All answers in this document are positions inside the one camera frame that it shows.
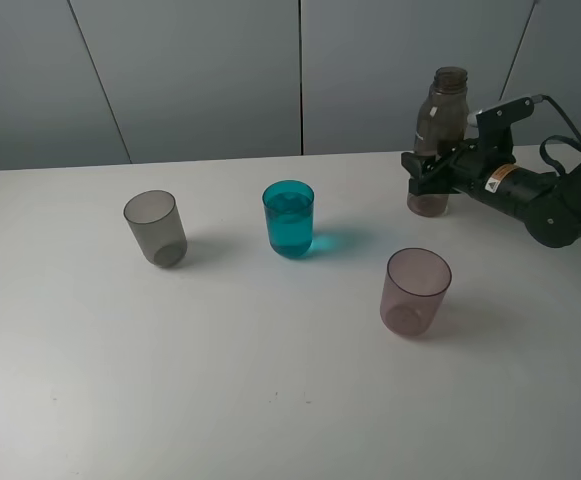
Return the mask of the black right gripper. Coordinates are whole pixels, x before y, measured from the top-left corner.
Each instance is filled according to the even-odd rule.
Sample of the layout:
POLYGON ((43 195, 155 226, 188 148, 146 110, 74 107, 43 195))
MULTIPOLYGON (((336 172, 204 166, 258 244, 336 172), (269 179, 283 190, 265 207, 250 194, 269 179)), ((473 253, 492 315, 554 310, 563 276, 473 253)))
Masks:
POLYGON ((555 186, 555 173, 519 166, 512 153, 483 152, 466 140, 442 142, 442 156, 401 154, 413 196, 466 194, 505 215, 523 215, 555 186))

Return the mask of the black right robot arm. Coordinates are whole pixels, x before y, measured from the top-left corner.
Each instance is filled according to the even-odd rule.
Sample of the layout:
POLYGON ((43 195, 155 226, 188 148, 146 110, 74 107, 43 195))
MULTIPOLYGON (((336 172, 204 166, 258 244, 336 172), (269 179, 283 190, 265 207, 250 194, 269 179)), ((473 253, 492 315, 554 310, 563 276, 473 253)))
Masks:
MULTIPOLYGON (((549 139, 581 152, 581 144, 573 139, 549 139)), ((567 172, 550 157, 545 143, 539 154, 551 172, 522 168, 512 153, 498 147, 481 149, 475 140, 460 143, 440 158, 406 152, 401 164, 410 174, 410 194, 466 194, 523 223, 540 244, 566 247, 581 238, 581 163, 567 172)))

